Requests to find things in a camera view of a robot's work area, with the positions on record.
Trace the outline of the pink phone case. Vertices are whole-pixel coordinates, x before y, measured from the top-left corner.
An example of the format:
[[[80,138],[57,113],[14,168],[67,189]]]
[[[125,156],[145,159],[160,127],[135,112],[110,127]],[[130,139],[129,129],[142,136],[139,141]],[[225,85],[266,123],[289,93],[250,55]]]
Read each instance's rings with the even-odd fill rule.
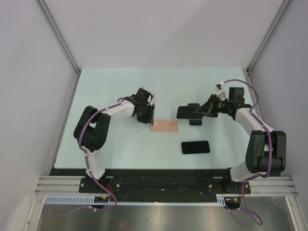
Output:
[[[151,132],[175,133],[178,132],[177,120],[155,120],[151,125]]]

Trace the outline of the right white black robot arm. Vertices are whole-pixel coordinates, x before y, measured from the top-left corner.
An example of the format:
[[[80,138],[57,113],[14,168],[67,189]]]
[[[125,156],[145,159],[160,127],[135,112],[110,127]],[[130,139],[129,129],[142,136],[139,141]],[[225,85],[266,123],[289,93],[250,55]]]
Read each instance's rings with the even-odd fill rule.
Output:
[[[267,125],[255,114],[252,106],[245,103],[244,88],[231,87],[228,98],[221,91],[212,94],[195,113],[212,118],[220,113],[227,114],[250,135],[245,161],[232,167],[230,176],[222,181],[225,192],[235,192],[239,182],[256,177],[267,178],[271,173],[285,170],[287,136],[285,132]]]

